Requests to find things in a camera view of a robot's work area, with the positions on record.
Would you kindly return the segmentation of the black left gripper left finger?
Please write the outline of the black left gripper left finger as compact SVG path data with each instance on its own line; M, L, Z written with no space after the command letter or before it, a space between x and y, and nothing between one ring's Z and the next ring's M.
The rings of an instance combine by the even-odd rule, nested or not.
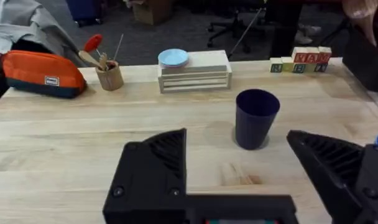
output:
M185 128L128 142L103 206L106 223L184 223Z

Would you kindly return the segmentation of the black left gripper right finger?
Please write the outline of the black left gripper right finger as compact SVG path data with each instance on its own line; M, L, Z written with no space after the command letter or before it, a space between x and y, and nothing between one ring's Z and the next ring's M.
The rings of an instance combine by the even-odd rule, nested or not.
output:
M378 144L291 130L287 142L333 223L378 223Z

